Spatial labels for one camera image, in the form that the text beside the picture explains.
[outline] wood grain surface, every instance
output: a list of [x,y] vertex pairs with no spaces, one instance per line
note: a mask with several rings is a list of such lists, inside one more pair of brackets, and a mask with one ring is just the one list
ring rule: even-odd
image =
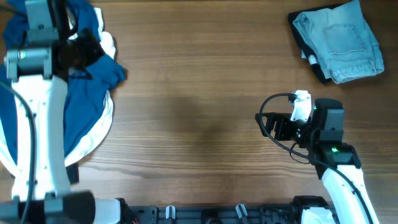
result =
[[[94,3],[128,72],[112,92],[112,128],[80,162],[80,183],[72,189],[124,197],[130,205],[282,203],[295,195],[329,200],[314,167],[262,137],[254,120],[268,96],[299,89],[343,103],[344,140],[360,156],[379,220],[397,223],[398,5],[362,2],[386,70],[322,85],[300,58],[287,14],[334,2]],[[283,98],[266,111],[291,107]],[[12,178],[0,173],[0,199],[9,200]]]

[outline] blue cloth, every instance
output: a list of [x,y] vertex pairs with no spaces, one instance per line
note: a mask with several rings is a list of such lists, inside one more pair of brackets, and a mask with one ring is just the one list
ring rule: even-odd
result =
[[[8,0],[18,11],[26,12],[23,0]],[[89,28],[100,39],[98,20],[93,6],[84,0],[68,0],[68,8],[78,16],[78,28]],[[22,34],[29,25],[21,16],[14,16],[7,24],[3,37],[6,48],[21,44]],[[125,80],[124,69],[108,55],[102,56],[86,70],[93,80],[69,79],[68,95],[64,111],[64,150],[67,156],[88,133],[104,110],[106,90],[112,90]],[[0,80],[7,81],[4,66],[0,67]],[[0,119],[7,147],[14,162],[17,163],[17,116],[14,97],[0,88]]]
[[302,12],[293,25],[317,55],[325,78],[343,83],[384,71],[379,43],[358,0],[334,9]]

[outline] black cloth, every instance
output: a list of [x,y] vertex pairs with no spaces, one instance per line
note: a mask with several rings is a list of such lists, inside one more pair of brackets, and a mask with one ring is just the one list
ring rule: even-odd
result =
[[[343,4],[332,4],[332,5],[328,5],[328,6],[315,7],[313,9],[307,9],[307,10],[289,13],[289,15],[287,16],[287,20],[289,21],[290,28],[292,29],[292,34],[293,34],[294,40],[296,41],[297,46],[300,47],[301,50],[303,50],[306,58],[309,58],[310,55],[314,55],[315,57],[317,55],[315,55],[315,52],[304,42],[299,31],[293,25],[293,21],[302,12],[312,12],[312,11],[318,11],[320,9],[334,9],[334,8],[342,6],[342,5]],[[318,78],[318,80],[322,84],[326,84],[331,81],[331,78],[325,78],[325,75],[323,74],[321,66],[319,64],[316,63],[316,64],[311,65],[311,69],[312,69],[312,72],[315,74],[315,76]]]

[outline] folded denim shorts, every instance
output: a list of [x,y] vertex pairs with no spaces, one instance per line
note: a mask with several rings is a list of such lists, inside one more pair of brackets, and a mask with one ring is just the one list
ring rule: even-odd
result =
[[379,43],[358,0],[334,9],[302,12],[293,24],[315,52],[325,78],[339,84],[384,71]]

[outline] white cloth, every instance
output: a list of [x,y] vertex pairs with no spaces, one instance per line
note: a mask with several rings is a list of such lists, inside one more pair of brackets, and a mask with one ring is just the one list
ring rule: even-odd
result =
[[[116,53],[116,48],[114,47],[112,35],[108,32],[104,32],[104,21],[102,16],[102,11],[99,8],[94,8],[98,19],[98,33],[100,37],[100,44],[107,55],[114,58]],[[71,39],[77,38],[77,34],[70,37]],[[69,155],[65,158],[65,166],[69,166],[79,161],[85,155],[93,151],[105,138],[109,129],[111,128],[113,120],[113,101],[109,91],[106,91],[104,98],[104,111],[99,120],[94,124],[94,126],[88,131],[88,133],[83,136],[76,147],[72,150]],[[0,161],[4,164],[7,170],[14,176],[17,173],[17,165],[12,159],[6,144],[6,138],[4,136],[4,131],[1,125],[0,119]]]

